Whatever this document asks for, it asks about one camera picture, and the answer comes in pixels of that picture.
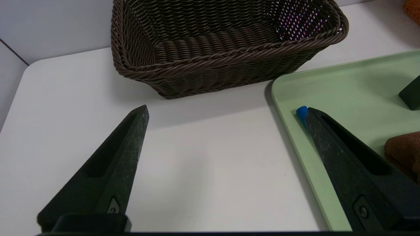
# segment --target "blue object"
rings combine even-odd
[[[296,110],[296,115],[299,117],[300,121],[302,122],[303,126],[308,129],[308,125],[306,125],[306,114],[308,113],[308,107],[302,106]]]

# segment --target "light green tray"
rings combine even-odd
[[[292,73],[274,81],[274,102],[330,230],[351,228],[296,109],[305,105],[329,114],[383,157],[389,138],[420,131],[420,111],[409,110],[398,97],[419,74],[420,51],[412,51]]]

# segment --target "basket rim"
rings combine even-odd
[[[113,0],[113,16],[123,17],[121,12],[117,13],[117,9],[121,9],[124,0]],[[189,68],[193,67],[194,71],[220,67],[235,63],[243,63],[252,60],[260,60],[273,58],[280,55],[287,55],[291,53],[301,52],[303,50],[310,50],[320,47],[327,47],[336,43],[341,42],[346,38],[348,34],[349,21],[347,17],[342,13],[341,9],[334,0],[325,0],[325,3],[329,4],[335,10],[335,16],[338,18],[339,23],[332,29],[318,34],[315,37],[302,38],[293,41],[284,41],[279,43],[265,43],[253,47],[241,47],[238,49],[230,50],[227,52],[215,53],[206,56],[196,56],[189,59],[176,60],[167,63],[155,63],[144,66],[133,66],[129,60],[127,60],[127,50],[122,47],[116,48],[114,41],[122,41],[122,38],[114,37],[113,29],[123,27],[122,24],[117,24],[116,21],[112,20],[111,26],[111,50],[114,57],[118,57],[122,63],[119,63],[117,67],[114,60],[114,65],[121,74],[137,73],[136,80],[145,79],[146,74],[154,74],[152,78],[146,80],[155,80],[161,77],[165,77],[165,72],[174,70],[183,71],[186,66]]]

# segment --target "brown fabric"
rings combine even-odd
[[[114,0],[111,49],[124,77],[164,98],[276,79],[342,41],[333,0]]]
[[[385,158],[420,184],[420,132],[396,136],[386,141]]]
[[[420,0],[406,0],[404,12],[420,25]]]

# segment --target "white table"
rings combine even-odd
[[[420,48],[420,26],[397,2],[342,9],[348,37],[300,71]],[[2,234],[37,234],[37,213],[142,104],[133,231],[326,229],[268,85],[164,100],[119,76],[109,48],[30,65],[0,133]]]

